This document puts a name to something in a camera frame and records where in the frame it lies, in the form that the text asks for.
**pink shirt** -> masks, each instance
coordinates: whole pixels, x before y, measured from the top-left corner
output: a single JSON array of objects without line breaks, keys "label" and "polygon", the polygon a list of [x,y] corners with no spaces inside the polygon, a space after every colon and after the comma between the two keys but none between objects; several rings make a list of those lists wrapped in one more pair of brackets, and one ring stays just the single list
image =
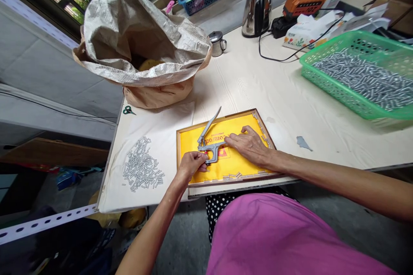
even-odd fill
[{"label": "pink shirt", "polygon": [[219,216],[207,274],[396,274],[294,200],[254,193]]}]

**person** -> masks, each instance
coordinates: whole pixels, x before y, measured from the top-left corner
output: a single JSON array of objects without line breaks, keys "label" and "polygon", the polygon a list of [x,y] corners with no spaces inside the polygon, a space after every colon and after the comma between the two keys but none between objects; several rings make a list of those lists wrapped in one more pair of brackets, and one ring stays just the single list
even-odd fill
[{"label": "person", "polygon": [[[413,221],[413,184],[269,149],[249,126],[243,127],[241,134],[230,134],[225,142],[261,168],[300,178],[390,218]],[[129,247],[116,274],[151,273],[181,197],[192,175],[206,171],[206,159],[199,152],[184,154],[165,196]],[[344,244],[321,218],[285,194],[243,194],[231,196],[232,201],[210,198],[207,209],[208,204],[215,203],[210,205],[209,219],[216,211],[220,215],[216,223],[213,220],[207,274],[395,273]]]}]

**green plastic basket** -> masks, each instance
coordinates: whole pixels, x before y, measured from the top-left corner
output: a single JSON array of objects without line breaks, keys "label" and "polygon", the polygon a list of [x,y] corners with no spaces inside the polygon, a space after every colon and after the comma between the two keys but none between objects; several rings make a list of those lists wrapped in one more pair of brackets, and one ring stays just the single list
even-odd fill
[{"label": "green plastic basket", "polygon": [[313,63],[348,48],[347,53],[375,61],[377,66],[413,78],[413,48],[365,31],[350,31],[312,49],[300,58],[301,74],[364,119],[413,119],[413,104],[387,111],[339,81],[313,67]]}]

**polka dot skirt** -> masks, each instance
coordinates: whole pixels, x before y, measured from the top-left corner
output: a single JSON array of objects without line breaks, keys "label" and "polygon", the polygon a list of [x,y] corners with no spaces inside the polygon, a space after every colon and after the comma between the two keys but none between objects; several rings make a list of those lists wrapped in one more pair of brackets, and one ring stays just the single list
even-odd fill
[{"label": "polka dot skirt", "polygon": [[275,193],[275,194],[280,194],[282,196],[286,196],[288,198],[291,198],[297,201],[296,199],[292,198],[288,193],[286,193],[284,190],[282,190],[281,188],[277,186],[266,187],[262,189],[222,193],[222,194],[218,194],[214,196],[206,196],[205,197],[206,215],[208,217],[208,223],[210,224],[209,238],[210,238],[211,243],[212,243],[212,235],[214,234],[216,221],[218,220],[218,217],[220,216],[224,208],[229,203],[231,203],[231,201],[235,200],[237,197],[242,196],[244,194],[249,194],[249,193]]}]

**scissors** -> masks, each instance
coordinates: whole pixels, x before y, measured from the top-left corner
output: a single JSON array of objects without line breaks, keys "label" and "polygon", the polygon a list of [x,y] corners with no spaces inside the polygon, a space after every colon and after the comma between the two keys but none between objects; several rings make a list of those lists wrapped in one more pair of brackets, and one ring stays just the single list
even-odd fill
[{"label": "scissors", "polygon": [[128,105],[128,106],[125,106],[125,109],[123,110],[123,113],[125,114],[125,115],[127,115],[127,114],[133,114],[133,115],[136,115],[134,112],[132,112],[132,108]]}]

